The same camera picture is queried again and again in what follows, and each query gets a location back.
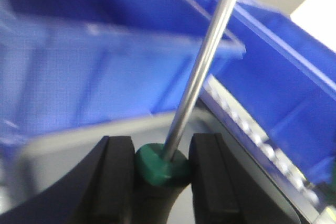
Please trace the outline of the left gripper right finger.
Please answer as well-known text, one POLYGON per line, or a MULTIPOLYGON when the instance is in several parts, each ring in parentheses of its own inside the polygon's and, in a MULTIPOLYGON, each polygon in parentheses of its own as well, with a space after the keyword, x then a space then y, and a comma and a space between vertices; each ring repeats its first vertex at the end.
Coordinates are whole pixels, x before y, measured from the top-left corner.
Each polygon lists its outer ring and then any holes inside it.
POLYGON ((189 149, 196 223, 298 223, 298 214, 264 172, 247 167, 221 134, 194 134, 189 149))

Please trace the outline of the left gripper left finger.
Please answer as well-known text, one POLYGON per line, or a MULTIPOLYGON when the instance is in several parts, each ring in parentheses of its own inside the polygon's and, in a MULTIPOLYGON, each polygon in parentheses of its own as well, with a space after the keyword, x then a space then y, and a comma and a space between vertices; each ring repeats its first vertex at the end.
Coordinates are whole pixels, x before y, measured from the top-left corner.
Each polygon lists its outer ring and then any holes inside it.
POLYGON ((134 145, 104 136, 65 176, 1 214, 1 223, 131 223, 134 145))

